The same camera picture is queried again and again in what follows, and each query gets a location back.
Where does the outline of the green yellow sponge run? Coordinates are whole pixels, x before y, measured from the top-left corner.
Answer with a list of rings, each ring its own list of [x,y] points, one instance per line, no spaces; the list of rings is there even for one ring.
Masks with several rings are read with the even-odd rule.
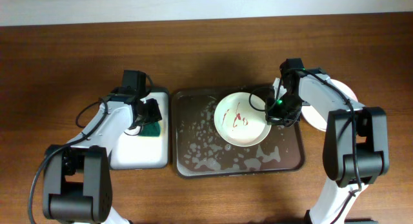
[[[161,135],[161,125],[159,122],[148,123],[141,127],[138,136],[159,137]]]

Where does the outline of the cream plate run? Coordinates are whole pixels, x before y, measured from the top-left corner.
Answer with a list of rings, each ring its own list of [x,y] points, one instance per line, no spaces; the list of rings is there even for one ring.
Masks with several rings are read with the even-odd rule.
[[[224,97],[214,112],[218,134],[231,145],[251,147],[264,140],[271,129],[265,120],[265,102],[256,95],[236,92]]]

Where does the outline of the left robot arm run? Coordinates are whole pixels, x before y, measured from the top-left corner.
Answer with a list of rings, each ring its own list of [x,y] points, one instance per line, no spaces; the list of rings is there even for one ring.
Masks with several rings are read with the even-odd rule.
[[[122,136],[139,136],[162,119],[149,98],[153,82],[126,70],[122,84],[96,101],[99,110],[63,145],[50,145],[35,177],[43,178],[43,215],[60,223],[128,223],[112,206],[110,153]]]

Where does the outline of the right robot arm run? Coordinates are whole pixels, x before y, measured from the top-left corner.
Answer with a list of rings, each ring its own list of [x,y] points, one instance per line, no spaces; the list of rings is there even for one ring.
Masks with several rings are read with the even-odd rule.
[[[266,100],[269,125],[289,127],[303,105],[327,122],[323,144],[326,182],[304,223],[344,223],[360,194],[389,169],[387,115],[355,101],[321,68],[306,69],[300,58],[281,63],[281,77]]]

